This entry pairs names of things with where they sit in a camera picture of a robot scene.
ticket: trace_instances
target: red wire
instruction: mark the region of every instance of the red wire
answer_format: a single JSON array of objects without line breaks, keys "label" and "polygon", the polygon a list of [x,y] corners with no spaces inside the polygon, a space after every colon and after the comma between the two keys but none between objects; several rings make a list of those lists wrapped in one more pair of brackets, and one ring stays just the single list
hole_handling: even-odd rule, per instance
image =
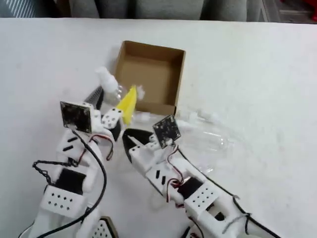
[{"label": "red wire", "polygon": [[[91,137],[89,138],[89,142],[91,142],[91,141],[94,139],[95,136],[96,136],[96,137],[100,137],[100,138],[102,138],[102,139],[105,139],[105,140],[108,140],[108,141],[111,142],[110,153],[109,153],[108,156],[106,157],[106,160],[109,161],[109,160],[112,158],[112,156],[113,156],[113,141],[111,140],[110,137],[108,137],[108,136],[106,136],[106,135],[94,134],[93,136],[91,136]],[[83,158],[85,152],[86,152],[86,149],[84,149],[84,150],[83,150],[83,153],[80,155],[79,160],[78,160],[78,163],[81,162],[81,160],[82,160],[82,158]]]},{"label": "red wire", "polygon": [[167,162],[178,172],[178,174],[180,175],[181,177],[181,181],[179,181],[179,179],[177,178],[170,178],[167,182],[167,185],[166,185],[166,202],[169,202],[169,194],[168,194],[168,186],[169,186],[169,183],[170,182],[174,182],[173,186],[174,187],[179,187],[183,182],[184,182],[184,177],[183,177],[183,174],[180,172],[180,170],[170,162],[170,158],[173,154],[175,154],[178,150],[178,145],[175,145],[175,147],[173,148],[173,152],[167,157]]}]

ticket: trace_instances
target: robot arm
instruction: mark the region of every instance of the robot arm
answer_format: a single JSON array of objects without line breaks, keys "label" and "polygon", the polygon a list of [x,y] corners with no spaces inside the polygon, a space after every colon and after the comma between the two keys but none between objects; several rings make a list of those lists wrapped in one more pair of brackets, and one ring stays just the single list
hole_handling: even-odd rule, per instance
[{"label": "robot arm", "polygon": [[[58,147],[57,164],[52,174],[52,183],[46,188],[40,204],[38,215],[34,221],[29,238],[42,237],[48,231],[61,227],[65,223],[78,219],[92,207],[89,205],[85,193],[94,189],[100,164],[104,167],[105,159],[99,149],[100,145],[109,148],[106,159],[111,158],[113,143],[119,137],[122,123],[122,112],[113,108],[103,117],[99,110],[95,110],[87,103],[72,104],[61,102],[64,125],[76,126],[81,132],[77,135],[71,129],[66,129]],[[90,147],[97,156],[86,152],[81,139]],[[98,237],[115,237],[115,233],[101,219],[99,206],[97,206],[82,221],[66,230],[54,234],[54,237],[90,238],[98,225],[104,228]]]},{"label": "robot arm", "polygon": [[244,237],[243,226],[238,220],[250,214],[239,211],[233,203],[236,197],[201,173],[178,145],[162,149],[159,136],[148,131],[126,129],[122,139],[135,169],[167,202],[173,200],[177,208],[185,208],[187,217],[195,224],[185,237]]}]

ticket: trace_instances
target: black wire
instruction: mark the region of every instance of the black wire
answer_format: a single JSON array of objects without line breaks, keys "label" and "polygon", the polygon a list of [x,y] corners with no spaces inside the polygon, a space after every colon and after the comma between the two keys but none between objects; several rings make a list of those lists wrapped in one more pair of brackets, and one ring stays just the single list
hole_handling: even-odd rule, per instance
[{"label": "black wire", "polygon": [[[184,155],[184,153],[179,149],[178,147],[178,151],[179,153],[183,156],[183,158],[185,160],[187,160],[196,170],[198,170],[199,172],[201,172],[196,166],[194,166],[188,159],[187,157]],[[215,182],[214,180],[212,180],[211,178],[209,178],[208,176],[206,176],[204,173],[202,173],[209,181],[211,181],[213,184],[215,184],[217,187],[219,187],[220,189],[222,189],[223,191],[225,191],[226,193],[228,193],[230,196],[232,196],[233,199],[233,203],[236,205],[236,207],[240,210],[240,212],[242,212],[243,214],[247,214],[247,212],[239,205],[239,203],[237,202],[236,198],[239,198],[237,195],[234,195],[232,192],[228,191],[227,189],[225,189],[224,187],[222,187],[221,185],[219,185],[217,182]],[[271,236],[273,236],[274,238],[281,238],[280,236],[278,236],[276,233],[274,233],[273,231],[271,231],[269,228],[265,227],[264,225],[262,225],[260,222],[258,222],[257,220],[255,220],[254,218],[251,217],[251,215],[247,216],[247,220],[246,220],[246,224],[245,224],[245,232],[248,235],[248,223],[249,220],[251,222],[253,222],[256,226],[260,227],[262,230],[266,231],[267,233],[269,233]]]},{"label": "black wire", "polygon": [[[236,207],[240,210],[240,212],[242,213],[246,213],[245,210],[239,205],[239,203],[236,200],[236,196],[232,197],[233,199],[233,203],[236,205]],[[257,225],[258,227],[260,227],[262,230],[266,231],[267,233],[269,233],[271,236],[275,237],[275,238],[281,238],[280,236],[278,236],[276,233],[274,233],[273,231],[271,231],[269,228],[265,227],[264,225],[262,225],[260,222],[258,222],[257,220],[255,220],[253,217],[248,216],[249,220],[251,222],[253,222],[255,225]]]},{"label": "black wire", "polygon": [[245,223],[245,225],[244,225],[244,231],[245,231],[245,233],[246,233],[247,235],[249,234],[249,232],[248,232],[249,220],[250,220],[250,215],[247,216],[246,223]]},{"label": "black wire", "polygon": [[61,226],[59,228],[56,228],[54,230],[51,230],[49,232],[46,232],[40,236],[38,236],[37,238],[44,238],[44,237],[47,237],[51,234],[54,234],[56,232],[59,232],[61,230],[64,230],[68,227],[71,227],[73,225],[75,225],[76,223],[79,223],[81,221],[83,221],[89,214],[92,213],[92,211],[95,210],[95,208],[99,205],[102,197],[104,196],[104,193],[105,193],[105,190],[106,190],[106,184],[107,184],[107,175],[106,175],[106,171],[105,171],[105,168],[103,166],[103,164],[101,163],[100,159],[98,158],[98,156],[95,154],[95,152],[92,150],[92,148],[84,141],[84,139],[74,130],[72,130],[72,132],[78,136],[78,138],[80,139],[80,141],[83,143],[83,145],[85,146],[85,148],[93,155],[93,157],[96,159],[97,163],[99,164],[100,168],[101,168],[101,171],[103,173],[103,176],[104,176],[104,184],[103,184],[103,188],[101,190],[101,193],[100,193],[100,196],[98,197],[97,201],[95,202],[95,204],[92,206],[91,209],[89,209],[87,212],[85,212],[82,216],[80,216],[79,218],[77,218],[76,220],[70,222],[70,223],[67,223],[65,224],[64,226]]},{"label": "black wire", "polygon": [[202,238],[205,238],[204,233],[203,233],[202,229],[200,228],[200,226],[198,226],[197,222],[195,222],[194,219],[192,219],[191,217],[188,217],[188,218],[189,218],[189,220],[191,220],[191,221],[196,225],[196,227],[199,229],[200,233],[202,234]]},{"label": "black wire", "polygon": [[18,238],[21,238],[22,235],[24,235],[25,232],[26,232],[27,230],[29,230],[29,229],[34,225],[34,222],[35,222],[35,221],[33,221],[31,225],[29,225],[27,228],[25,228],[24,231],[22,231],[22,232],[18,235]]},{"label": "black wire", "polygon": [[66,167],[78,166],[78,164],[73,159],[68,159],[68,162],[59,162],[59,161],[46,161],[46,160],[38,160],[33,163],[33,168],[38,171],[41,175],[46,178],[46,181],[49,185],[52,185],[52,179],[47,170],[42,170],[38,167],[38,164],[47,164],[47,165],[62,165]]}]

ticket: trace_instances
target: cable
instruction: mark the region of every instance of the cable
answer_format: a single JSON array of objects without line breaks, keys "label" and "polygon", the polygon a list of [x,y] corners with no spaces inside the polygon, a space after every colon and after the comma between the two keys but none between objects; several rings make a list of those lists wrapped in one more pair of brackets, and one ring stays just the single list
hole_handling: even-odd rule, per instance
[{"label": "cable", "polygon": [[[239,205],[239,203],[237,202],[237,196],[233,196],[233,203],[236,205],[236,207],[240,210],[240,212],[242,213],[246,213],[245,210]],[[278,236],[276,233],[274,233],[273,231],[271,231],[269,228],[265,227],[264,225],[262,225],[260,222],[258,222],[257,220],[255,220],[253,217],[251,217],[250,215],[248,216],[249,220],[251,222],[253,222],[255,225],[257,225],[258,227],[260,227],[262,230],[266,231],[267,233],[269,233],[271,236],[275,237],[275,238],[281,238],[280,236]],[[248,224],[246,223],[246,233],[248,234]]]},{"label": "cable", "polygon": [[199,229],[200,233],[202,234],[201,238],[205,238],[204,233],[203,233],[202,229],[198,226],[197,222],[195,222],[194,219],[191,217],[188,217],[188,219],[191,220],[196,225],[196,227]]},{"label": "cable", "polygon": [[231,222],[229,222],[229,223],[224,227],[222,233],[225,234],[225,233],[227,232],[227,230],[229,229],[229,227],[230,227],[233,223],[239,221],[239,220],[240,220],[241,218],[243,218],[243,217],[248,217],[248,216],[250,216],[250,213],[241,214],[240,216],[236,217],[235,219],[233,219]]},{"label": "cable", "polygon": [[173,167],[173,169],[176,170],[176,172],[180,175],[181,177],[181,181],[180,181],[180,184],[182,184],[184,182],[184,177],[183,177],[183,174],[180,172],[180,170],[170,162],[170,158],[173,154],[175,154],[178,150],[178,145],[175,145],[173,150],[172,150],[172,153],[167,157],[167,162]]},{"label": "cable", "polygon": [[[168,194],[168,186],[169,186],[169,183],[170,182],[175,182],[173,185],[174,187],[179,187],[183,182],[184,182],[184,177],[183,177],[183,174],[180,172],[180,170],[170,162],[170,158],[173,154],[175,154],[178,150],[178,145],[175,145],[172,152],[169,154],[169,156],[167,157],[167,162],[178,172],[178,174],[180,175],[181,177],[181,181],[179,181],[179,179],[177,178],[171,178],[168,180],[167,184],[166,184],[166,202],[169,202],[169,194]],[[175,205],[176,208],[181,208],[182,205]]]},{"label": "cable", "polygon": [[27,233],[29,229],[31,229],[31,227],[33,226],[33,224],[34,224],[34,222],[32,222],[31,225],[29,225],[27,228],[25,228],[25,230],[22,231],[22,232],[19,234],[18,238],[22,238],[22,236],[25,235],[25,233]]},{"label": "cable", "polygon": [[52,179],[49,175],[47,170],[42,170],[38,167],[38,164],[47,164],[47,165],[62,165],[66,167],[77,166],[78,163],[75,162],[73,159],[69,159],[68,162],[59,162],[59,161],[46,161],[46,160],[38,160],[33,163],[33,168],[38,171],[41,175],[46,178],[46,181],[49,185],[52,185]]},{"label": "cable", "polygon": [[[182,155],[182,157],[187,160],[196,170],[198,170],[201,174],[203,174],[209,181],[211,181],[214,185],[216,185],[217,187],[219,187],[220,189],[222,189],[224,192],[226,192],[227,194],[229,194],[230,196],[232,196],[233,199],[233,203],[236,205],[236,207],[240,210],[241,213],[243,214],[248,214],[248,212],[246,212],[237,202],[237,198],[239,199],[239,197],[237,195],[234,195],[232,192],[228,191],[227,189],[225,189],[224,187],[222,187],[220,184],[218,184],[217,182],[215,182],[214,180],[212,180],[211,178],[209,178],[208,176],[206,176],[204,173],[202,173],[196,166],[194,166],[188,159],[187,157],[184,155],[184,153],[179,149],[178,147],[178,151],[179,153]],[[255,220],[254,218],[251,217],[251,215],[247,215],[247,220],[246,220],[246,224],[245,224],[245,232],[248,235],[248,222],[249,220],[251,222],[253,222],[256,226],[260,227],[262,230],[266,231],[267,233],[269,233],[271,236],[273,236],[274,238],[281,238],[280,236],[278,236],[276,233],[274,233],[273,231],[271,231],[269,228],[265,227],[264,225],[262,225],[260,222],[258,222],[257,220]]]},{"label": "cable", "polygon": [[[88,143],[91,142],[92,140],[94,140],[94,137],[95,137],[95,136],[110,141],[110,143],[111,143],[111,149],[110,149],[110,152],[109,152],[108,156],[106,157],[106,160],[109,161],[109,160],[111,159],[112,155],[113,155],[113,141],[111,140],[110,137],[108,137],[108,136],[106,136],[106,135],[94,134],[94,135],[92,135],[92,136],[89,138]],[[83,153],[80,155],[80,157],[79,157],[79,159],[78,159],[78,163],[81,162],[81,160],[82,160],[82,158],[83,158],[83,156],[84,156],[84,154],[85,154],[86,151],[87,151],[87,150],[84,149]]]},{"label": "cable", "polygon": [[78,136],[78,138],[80,139],[80,141],[84,144],[85,148],[93,155],[93,157],[96,159],[97,163],[99,164],[100,168],[101,168],[101,171],[103,173],[103,176],[104,176],[104,184],[103,184],[103,188],[101,190],[101,193],[97,199],[97,201],[95,202],[95,204],[91,207],[91,209],[89,209],[87,212],[85,212],[82,216],[80,216],[79,218],[77,218],[76,220],[66,224],[66,225],[63,225],[59,228],[56,228],[54,230],[51,230],[49,232],[46,232],[40,236],[38,236],[37,238],[44,238],[44,237],[47,237],[51,234],[54,234],[56,232],[59,232],[61,230],[64,230],[68,227],[71,227],[73,225],[75,225],[76,223],[79,223],[81,221],[83,221],[89,214],[92,213],[92,211],[95,210],[95,208],[99,205],[102,197],[104,196],[104,193],[105,193],[105,190],[106,190],[106,184],[107,184],[107,175],[106,175],[106,171],[105,171],[105,168],[103,166],[103,164],[101,163],[100,159],[98,158],[98,156],[95,154],[95,152],[92,150],[92,148],[84,141],[84,139],[74,130],[72,130],[73,134],[75,134],[76,136]]}]

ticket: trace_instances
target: white plastic bracket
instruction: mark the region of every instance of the white plastic bracket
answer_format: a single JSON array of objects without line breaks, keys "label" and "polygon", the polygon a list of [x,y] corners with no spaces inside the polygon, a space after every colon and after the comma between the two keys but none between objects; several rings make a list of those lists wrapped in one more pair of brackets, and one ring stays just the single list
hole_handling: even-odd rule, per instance
[{"label": "white plastic bracket", "polygon": [[48,186],[40,207],[53,213],[77,218],[83,211],[86,198],[57,187]]},{"label": "white plastic bracket", "polygon": [[101,123],[106,129],[114,129],[119,121],[123,128],[122,115],[122,110],[112,108],[103,116]]},{"label": "white plastic bracket", "polygon": [[196,219],[205,211],[217,198],[217,191],[213,189],[213,184],[204,182],[189,198],[184,201],[186,210]]}]

